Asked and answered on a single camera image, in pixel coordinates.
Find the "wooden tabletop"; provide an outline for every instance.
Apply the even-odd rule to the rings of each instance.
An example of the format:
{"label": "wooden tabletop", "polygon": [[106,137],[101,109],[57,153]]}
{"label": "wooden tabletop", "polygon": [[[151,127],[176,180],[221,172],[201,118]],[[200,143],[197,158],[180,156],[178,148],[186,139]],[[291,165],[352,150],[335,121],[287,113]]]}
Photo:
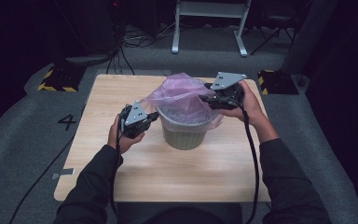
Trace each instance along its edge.
{"label": "wooden tabletop", "polygon": [[[125,104],[132,105],[162,84],[166,77],[99,75],[79,123],[63,169],[75,168],[74,175],[62,175],[54,192],[63,201],[75,186],[78,174],[106,144],[109,128]],[[213,82],[214,78],[200,78]],[[265,111],[254,81],[246,80]],[[252,137],[258,154],[255,129]],[[206,133],[200,146],[178,150],[164,140],[161,123],[153,122],[138,143],[123,154],[117,171],[117,202],[251,202],[255,193],[252,152],[243,123],[224,118]],[[269,202],[261,181],[258,200]]]}

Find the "plastic container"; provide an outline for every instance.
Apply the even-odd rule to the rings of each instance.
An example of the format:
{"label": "plastic container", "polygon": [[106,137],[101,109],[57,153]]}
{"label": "plastic container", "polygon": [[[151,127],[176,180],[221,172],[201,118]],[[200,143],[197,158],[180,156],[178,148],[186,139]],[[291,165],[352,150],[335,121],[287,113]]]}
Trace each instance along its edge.
{"label": "plastic container", "polygon": [[180,150],[190,150],[195,147],[198,147],[202,143],[202,140],[207,132],[171,132],[165,127],[166,125],[164,124],[169,124],[170,127],[174,127],[174,129],[178,129],[178,130],[181,129],[191,130],[192,128],[197,129],[200,126],[207,125],[217,116],[216,113],[213,116],[213,119],[206,120],[205,122],[202,123],[184,124],[168,118],[160,108],[156,107],[156,110],[159,113],[159,118],[161,120],[162,131],[164,134],[165,141],[171,147]]}

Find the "hand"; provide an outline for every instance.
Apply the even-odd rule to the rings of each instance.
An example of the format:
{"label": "hand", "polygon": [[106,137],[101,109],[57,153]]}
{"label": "hand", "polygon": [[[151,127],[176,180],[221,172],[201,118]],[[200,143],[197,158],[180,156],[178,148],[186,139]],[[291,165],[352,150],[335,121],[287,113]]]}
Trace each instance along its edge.
{"label": "hand", "polygon": [[[112,147],[112,148],[116,148],[118,121],[119,121],[119,117],[117,115],[116,119],[115,119],[115,123],[110,127],[110,131],[109,131],[109,137],[108,137],[108,140],[107,140],[107,145]],[[130,138],[122,135],[121,138],[120,138],[120,142],[119,142],[121,154],[123,154],[126,151],[128,151],[133,144],[141,142],[142,139],[144,138],[144,136],[145,136],[145,133],[140,133],[134,139],[130,139]]]}
{"label": "hand", "polygon": [[[245,96],[243,97],[243,107],[249,116],[249,123],[251,125],[257,124],[261,119],[265,119],[263,111],[261,110],[260,103],[258,103],[255,94],[251,91],[248,84],[242,80],[239,82],[242,86]],[[228,116],[240,119],[243,122],[243,114],[239,107],[232,110],[220,109],[219,113]]]}

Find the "black jacket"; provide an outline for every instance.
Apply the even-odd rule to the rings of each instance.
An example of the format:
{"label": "black jacket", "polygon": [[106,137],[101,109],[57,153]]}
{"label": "black jacket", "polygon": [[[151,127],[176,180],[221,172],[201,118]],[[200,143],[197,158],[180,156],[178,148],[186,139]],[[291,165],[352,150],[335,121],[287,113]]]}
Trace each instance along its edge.
{"label": "black jacket", "polygon": [[[54,223],[106,223],[112,171],[115,175],[122,163],[117,157],[116,150],[103,146],[80,173]],[[281,139],[260,145],[260,163],[271,199],[263,223],[331,223],[319,194]]]}

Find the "plastic bag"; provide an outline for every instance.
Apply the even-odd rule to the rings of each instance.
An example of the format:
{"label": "plastic bag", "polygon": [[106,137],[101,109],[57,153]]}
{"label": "plastic bag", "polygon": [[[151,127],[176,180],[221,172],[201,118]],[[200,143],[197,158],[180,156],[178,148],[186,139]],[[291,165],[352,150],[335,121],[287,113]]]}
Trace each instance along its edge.
{"label": "plastic bag", "polygon": [[223,115],[202,102],[199,95],[214,95],[202,80],[185,73],[172,75],[141,100],[146,111],[158,111],[162,125],[171,132],[201,133],[218,127]]}

